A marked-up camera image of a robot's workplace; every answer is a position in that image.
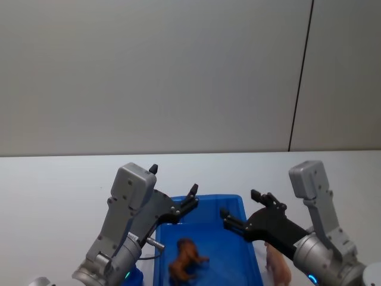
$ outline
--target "plastic toy figure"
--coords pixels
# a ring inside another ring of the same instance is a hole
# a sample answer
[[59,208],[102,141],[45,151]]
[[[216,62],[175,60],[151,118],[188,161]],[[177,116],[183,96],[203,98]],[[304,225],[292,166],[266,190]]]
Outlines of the plastic toy figure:
[[196,278],[195,274],[186,273],[185,269],[191,265],[199,265],[202,262],[209,261],[209,257],[199,256],[197,247],[194,242],[188,238],[182,238],[177,242],[179,255],[177,259],[169,264],[170,278],[175,286],[179,286],[180,282],[188,282],[188,280]]
[[266,269],[272,271],[274,286],[284,284],[288,286],[291,282],[291,271],[283,257],[272,245],[264,243],[266,246]]

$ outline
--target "robotic arm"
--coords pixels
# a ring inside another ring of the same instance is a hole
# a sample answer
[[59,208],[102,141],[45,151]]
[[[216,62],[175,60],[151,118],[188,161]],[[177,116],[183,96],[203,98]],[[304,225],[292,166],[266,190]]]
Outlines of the robotic arm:
[[180,204],[175,203],[154,189],[157,170],[156,164],[149,171],[134,163],[119,168],[101,232],[73,273],[73,279],[53,284],[40,277],[30,286],[120,285],[140,258],[145,243],[162,251],[164,246],[150,236],[158,225],[177,223],[198,205],[198,186],[195,184]]
[[357,249],[339,226],[333,206],[333,192],[321,161],[306,161],[289,171],[295,196],[303,198],[313,227],[304,230],[285,215],[286,205],[271,193],[251,191],[251,198],[265,208],[246,222],[221,209],[224,227],[247,241],[264,240],[291,259],[309,279],[319,285],[381,285],[377,273],[381,264],[367,268],[357,260]]

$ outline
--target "gray wall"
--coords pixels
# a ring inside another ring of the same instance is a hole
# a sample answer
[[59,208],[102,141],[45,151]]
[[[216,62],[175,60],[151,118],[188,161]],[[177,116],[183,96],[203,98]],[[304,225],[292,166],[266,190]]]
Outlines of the gray wall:
[[0,156],[285,151],[306,0],[0,1]]
[[291,147],[381,148],[380,1],[315,1]]

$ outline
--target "white table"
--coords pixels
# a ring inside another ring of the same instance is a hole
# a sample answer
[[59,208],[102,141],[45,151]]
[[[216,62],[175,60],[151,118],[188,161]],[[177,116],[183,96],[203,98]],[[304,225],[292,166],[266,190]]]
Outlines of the white table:
[[[270,191],[288,205],[288,218],[307,228],[311,219],[294,197],[288,170],[309,159],[324,162],[339,221],[359,259],[381,260],[381,151],[14,157],[0,158],[0,284],[28,285],[40,275],[68,279],[100,231],[117,169],[130,161],[159,164],[156,187],[169,196],[186,194],[194,183],[198,194],[239,194],[248,216],[261,207],[250,189]],[[263,242],[254,246],[264,285],[271,285]],[[143,257],[152,253],[149,245],[143,249]],[[146,286],[153,265],[138,264]],[[309,285],[294,267],[292,275],[292,285]]]

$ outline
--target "blue led light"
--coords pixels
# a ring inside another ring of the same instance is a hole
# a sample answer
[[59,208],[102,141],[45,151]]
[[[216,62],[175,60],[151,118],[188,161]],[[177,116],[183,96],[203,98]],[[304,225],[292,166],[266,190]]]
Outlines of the blue led light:
[[312,275],[312,274],[309,274],[309,279],[311,280],[311,282],[313,283],[313,284],[317,284],[317,279],[315,278],[315,276],[314,275]]

